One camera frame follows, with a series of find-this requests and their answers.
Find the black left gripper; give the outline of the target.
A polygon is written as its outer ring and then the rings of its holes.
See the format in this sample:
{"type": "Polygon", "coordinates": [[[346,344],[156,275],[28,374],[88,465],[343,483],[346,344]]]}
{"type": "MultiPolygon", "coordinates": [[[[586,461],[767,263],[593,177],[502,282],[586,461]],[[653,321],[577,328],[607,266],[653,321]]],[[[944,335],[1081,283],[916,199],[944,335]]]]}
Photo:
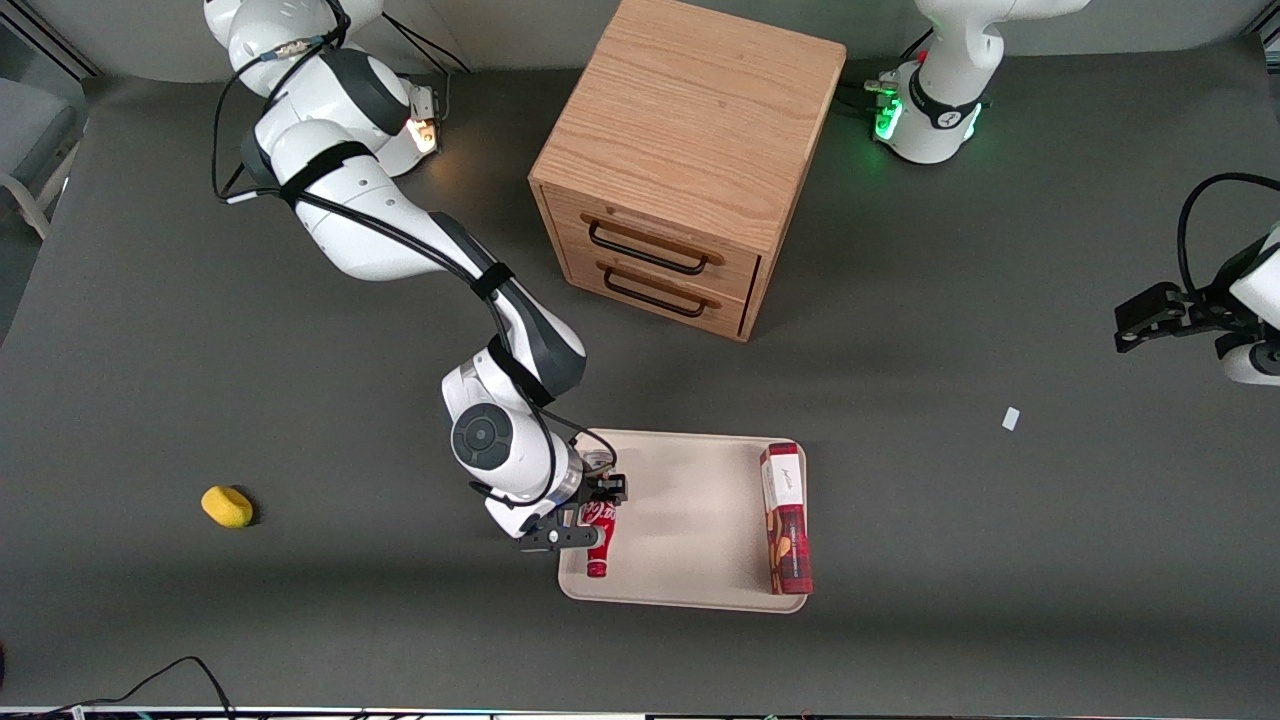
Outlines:
{"type": "Polygon", "coordinates": [[[1221,331],[1253,336],[1253,313],[1230,292],[1231,284],[1244,275],[1252,263],[1252,256],[1231,256],[1208,284],[1198,287],[1192,278],[1189,260],[1179,256],[1178,270],[1185,293],[1172,282],[1157,282],[1116,306],[1116,323],[1153,324],[1117,329],[1114,333],[1115,350],[1128,354],[1152,340],[1178,337],[1181,320],[1176,318],[1184,316],[1185,311],[1184,329],[1189,334],[1221,331]]]}

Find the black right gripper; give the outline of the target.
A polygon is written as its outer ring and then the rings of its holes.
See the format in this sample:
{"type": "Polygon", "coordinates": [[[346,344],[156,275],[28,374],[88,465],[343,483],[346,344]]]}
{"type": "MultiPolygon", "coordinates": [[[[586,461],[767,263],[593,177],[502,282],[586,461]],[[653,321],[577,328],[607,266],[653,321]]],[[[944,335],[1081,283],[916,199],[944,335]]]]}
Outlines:
{"type": "Polygon", "coordinates": [[[581,505],[577,510],[577,525],[593,527],[595,503],[603,502],[613,506],[623,503],[628,497],[627,477],[622,473],[608,471],[585,475],[579,486],[575,501],[581,505]]]}

